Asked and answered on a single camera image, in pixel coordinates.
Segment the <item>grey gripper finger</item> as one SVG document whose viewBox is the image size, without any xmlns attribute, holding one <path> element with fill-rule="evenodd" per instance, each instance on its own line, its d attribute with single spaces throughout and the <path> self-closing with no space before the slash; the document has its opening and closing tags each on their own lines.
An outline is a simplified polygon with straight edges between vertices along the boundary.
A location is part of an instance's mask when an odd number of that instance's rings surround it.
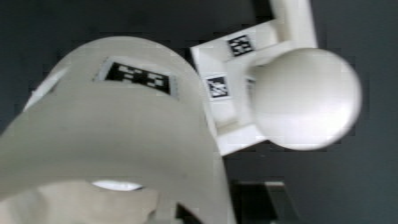
<svg viewBox="0 0 398 224">
<path fill-rule="evenodd" d="M 301 224 L 301 217 L 281 181 L 237 184 L 239 224 Z"/>
</svg>

